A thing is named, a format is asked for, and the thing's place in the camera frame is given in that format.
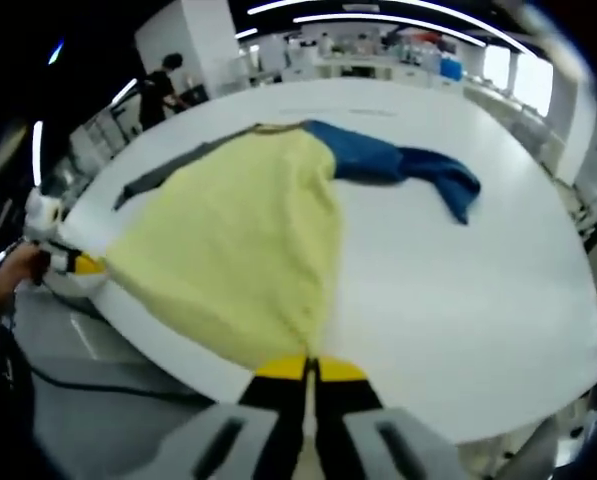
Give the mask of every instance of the white table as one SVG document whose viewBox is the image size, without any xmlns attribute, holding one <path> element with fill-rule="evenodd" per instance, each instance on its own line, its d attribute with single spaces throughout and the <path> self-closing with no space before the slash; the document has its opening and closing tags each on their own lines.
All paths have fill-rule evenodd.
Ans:
<svg viewBox="0 0 597 480">
<path fill-rule="evenodd" d="M 138 175 L 255 122 L 313 118 L 467 165 L 483 189 L 468 227 L 434 187 L 336 182 L 345 232 L 326 351 L 361 366 L 384 403 L 454 442 L 526 425 L 597 380 L 591 272 L 555 188 L 522 147 L 467 100 L 361 79 L 247 90 L 143 134 L 78 201 L 61 233 L 94 254 L 152 194 L 111 207 Z M 223 401 L 249 372 L 175 334 L 113 282 L 93 296 L 110 323 L 160 367 Z"/>
</svg>

